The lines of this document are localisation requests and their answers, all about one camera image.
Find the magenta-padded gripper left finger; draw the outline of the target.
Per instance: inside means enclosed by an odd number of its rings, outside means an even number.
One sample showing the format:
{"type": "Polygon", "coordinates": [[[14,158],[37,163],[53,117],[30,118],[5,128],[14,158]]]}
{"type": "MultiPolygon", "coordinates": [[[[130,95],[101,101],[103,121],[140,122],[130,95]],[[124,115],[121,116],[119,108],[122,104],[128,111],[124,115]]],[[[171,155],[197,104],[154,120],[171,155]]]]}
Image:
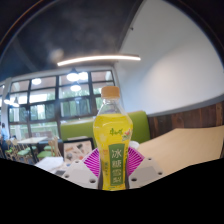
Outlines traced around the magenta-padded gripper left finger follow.
{"type": "Polygon", "coordinates": [[[82,160],[75,160],[63,174],[63,178],[81,187],[97,189],[100,177],[99,151],[94,149],[82,160]]]}

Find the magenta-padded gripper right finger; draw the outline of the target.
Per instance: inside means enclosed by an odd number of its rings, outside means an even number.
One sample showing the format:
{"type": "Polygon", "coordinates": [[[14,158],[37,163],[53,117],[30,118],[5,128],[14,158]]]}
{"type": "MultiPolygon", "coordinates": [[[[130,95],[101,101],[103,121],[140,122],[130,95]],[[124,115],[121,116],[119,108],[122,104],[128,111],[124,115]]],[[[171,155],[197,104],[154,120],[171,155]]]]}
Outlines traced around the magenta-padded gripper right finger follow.
{"type": "Polygon", "coordinates": [[[143,187],[165,176],[152,157],[144,157],[132,147],[128,149],[126,174],[129,189],[143,187]]]}

